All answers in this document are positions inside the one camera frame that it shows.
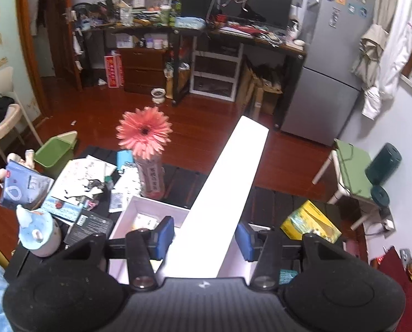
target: yellow box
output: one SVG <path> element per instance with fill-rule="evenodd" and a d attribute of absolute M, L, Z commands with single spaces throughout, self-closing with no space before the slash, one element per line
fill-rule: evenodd
<path fill-rule="evenodd" d="M 283 222 L 281 229 L 290 239 L 297 241 L 301 241 L 305 233 L 315 233 L 335 243 L 342 234 L 311 201 L 306 201 L 303 206 L 295 210 Z"/>

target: white chair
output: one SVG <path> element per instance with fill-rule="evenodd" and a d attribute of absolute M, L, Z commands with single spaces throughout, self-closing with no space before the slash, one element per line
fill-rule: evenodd
<path fill-rule="evenodd" d="M 26 122 L 34 134 L 36 140 L 43 146 L 43 142 L 41 141 L 40 137 L 37 134 L 37 131 L 34 128 L 34 125 L 30 121 L 29 117 L 23 105 L 20 102 L 16 92 L 14 91 L 14 84 L 12 82 L 12 76 L 14 74 L 14 69 L 12 67 L 6 67 L 0 71 L 0 96 L 8 96 L 12 97 L 16 103 L 9 105 L 7 108 L 7 113 L 4 120 L 0 123 L 0 140 L 6 136 L 12 129 L 14 129 L 17 133 L 17 137 L 20 142 L 24 145 L 23 138 L 21 137 L 18 130 L 15 128 L 15 125 L 21 120 L 21 117 L 24 116 Z M 6 162 L 6 155 L 3 149 L 0 146 L 0 156 L 4 162 Z"/>

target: computer monitor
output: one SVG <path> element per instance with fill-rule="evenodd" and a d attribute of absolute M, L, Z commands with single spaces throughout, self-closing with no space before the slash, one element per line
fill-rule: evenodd
<path fill-rule="evenodd" d="M 226 2 L 228 0 L 221 0 L 220 5 Z M 227 6 L 220 6 L 220 9 L 222 14 L 228 17 L 246 19 L 286 30 L 291 4 L 292 0 L 248 0 L 245 4 L 247 11 L 244 11 L 243 4 L 231 0 Z"/>

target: fridge door handle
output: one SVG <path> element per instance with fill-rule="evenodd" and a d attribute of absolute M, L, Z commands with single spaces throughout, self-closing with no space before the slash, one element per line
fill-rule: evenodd
<path fill-rule="evenodd" d="M 318 5 L 320 3 L 320 0 L 315 0 L 314 2 L 310 2 L 307 4 L 307 8 L 306 9 L 310 9 L 311 7 L 314 7 L 316 5 Z"/>

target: flower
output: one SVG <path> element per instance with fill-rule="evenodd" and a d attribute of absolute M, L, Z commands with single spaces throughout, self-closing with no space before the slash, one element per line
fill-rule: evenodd
<path fill-rule="evenodd" d="M 145 107 L 143 111 L 138 108 L 135 113 L 125 112 L 123 120 L 117 126 L 118 143 L 124 149 L 130 149 L 134 157 L 145 160 L 151 155 L 160 154 L 171 140 L 168 135 L 172 132 L 169 117 L 158 111 L 158 107 Z"/>

